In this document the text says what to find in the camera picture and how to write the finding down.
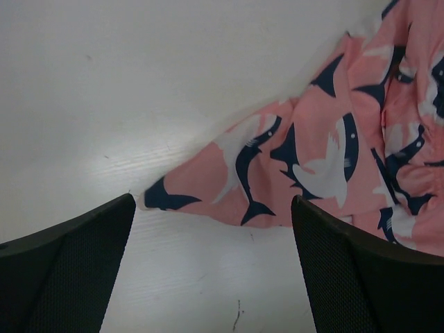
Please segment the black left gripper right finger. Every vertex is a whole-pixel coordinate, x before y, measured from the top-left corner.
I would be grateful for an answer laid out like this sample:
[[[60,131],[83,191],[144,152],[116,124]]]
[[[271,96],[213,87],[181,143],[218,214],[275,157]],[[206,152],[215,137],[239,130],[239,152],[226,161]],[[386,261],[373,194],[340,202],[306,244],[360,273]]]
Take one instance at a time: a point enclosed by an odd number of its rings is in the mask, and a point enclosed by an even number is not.
[[[317,332],[442,332],[443,258],[391,244],[302,196],[293,233]]]

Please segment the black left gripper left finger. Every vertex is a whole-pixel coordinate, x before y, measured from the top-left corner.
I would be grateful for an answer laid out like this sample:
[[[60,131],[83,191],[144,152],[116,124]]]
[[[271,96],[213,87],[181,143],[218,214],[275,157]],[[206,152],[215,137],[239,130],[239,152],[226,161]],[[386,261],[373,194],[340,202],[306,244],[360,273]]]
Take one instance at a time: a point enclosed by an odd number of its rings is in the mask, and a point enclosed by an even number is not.
[[[124,194],[1,244],[2,332],[99,332],[135,215]]]

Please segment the pink shark print shorts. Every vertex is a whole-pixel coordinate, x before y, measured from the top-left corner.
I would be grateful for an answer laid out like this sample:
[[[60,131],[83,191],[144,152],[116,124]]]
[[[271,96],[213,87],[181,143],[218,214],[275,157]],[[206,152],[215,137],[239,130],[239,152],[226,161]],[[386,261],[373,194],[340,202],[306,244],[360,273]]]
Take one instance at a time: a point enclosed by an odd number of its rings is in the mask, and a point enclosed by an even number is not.
[[[392,1],[303,94],[246,117],[144,191],[145,210],[289,227],[296,196],[443,254],[443,2]]]

